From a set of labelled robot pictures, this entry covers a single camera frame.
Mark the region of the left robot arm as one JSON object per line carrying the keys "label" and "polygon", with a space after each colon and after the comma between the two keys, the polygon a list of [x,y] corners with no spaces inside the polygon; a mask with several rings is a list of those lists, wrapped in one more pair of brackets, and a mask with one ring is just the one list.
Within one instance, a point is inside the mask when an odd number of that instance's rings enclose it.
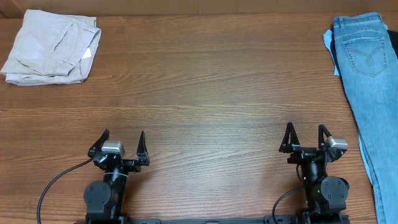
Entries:
{"label": "left robot arm", "polygon": [[131,222],[122,207],[129,173],[140,172],[142,166],[150,164],[144,132],[141,132],[136,154],[137,159],[125,159],[123,143],[110,141],[109,130],[88,150],[88,157],[104,175],[103,180],[90,183],[84,191],[86,223]]}

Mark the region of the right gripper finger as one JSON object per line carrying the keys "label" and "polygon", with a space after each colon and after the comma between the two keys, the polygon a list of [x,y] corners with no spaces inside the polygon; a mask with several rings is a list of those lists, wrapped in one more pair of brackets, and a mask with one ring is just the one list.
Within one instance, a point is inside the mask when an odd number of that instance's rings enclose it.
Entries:
{"label": "right gripper finger", "polygon": [[292,122],[287,123],[284,138],[279,148],[279,152],[292,153],[300,147],[300,142],[295,132],[295,128]]}
{"label": "right gripper finger", "polygon": [[325,141],[325,138],[329,138],[331,136],[329,130],[327,130],[324,124],[320,124],[318,126],[318,147],[329,147],[330,144]]}

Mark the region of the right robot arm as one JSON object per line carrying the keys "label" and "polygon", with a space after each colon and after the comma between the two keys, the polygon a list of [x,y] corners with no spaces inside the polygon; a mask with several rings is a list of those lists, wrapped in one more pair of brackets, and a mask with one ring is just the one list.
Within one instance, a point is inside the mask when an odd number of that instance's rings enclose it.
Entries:
{"label": "right robot arm", "polygon": [[291,223],[349,223],[348,216],[341,214],[346,209],[349,183],[343,178],[329,176],[326,172],[327,164],[337,161],[347,149],[347,141],[334,138],[323,124],[318,126],[318,146],[301,146],[293,123],[287,123],[279,152],[290,155],[287,162],[296,165],[296,175],[302,181],[302,186],[277,199],[272,208],[273,221],[279,222],[275,215],[279,202],[286,196],[303,190],[307,207],[297,210],[289,218]]}

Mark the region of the light blue denim jeans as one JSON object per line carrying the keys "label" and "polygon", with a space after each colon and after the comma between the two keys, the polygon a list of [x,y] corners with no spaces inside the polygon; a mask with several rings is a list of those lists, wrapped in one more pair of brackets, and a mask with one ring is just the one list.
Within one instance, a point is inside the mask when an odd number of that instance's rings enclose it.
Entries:
{"label": "light blue denim jeans", "polygon": [[377,12],[336,17],[333,34],[377,221],[397,223],[397,55]]}

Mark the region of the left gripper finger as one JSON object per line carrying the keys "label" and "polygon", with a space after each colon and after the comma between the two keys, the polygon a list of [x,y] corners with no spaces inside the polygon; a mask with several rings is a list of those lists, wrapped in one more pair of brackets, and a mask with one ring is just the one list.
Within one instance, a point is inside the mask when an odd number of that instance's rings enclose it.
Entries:
{"label": "left gripper finger", "polygon": [[94,157],[101,148],[105,141],[109,139],[109,130],[105,129],[101,137],[89,148],[88,157]]}
{"label": "left gripper finger", "polygon": [[140,166],[148,166],[150,164],[149,154],[146,147],[145,133],[143,131],[141,132],[136,154]]}

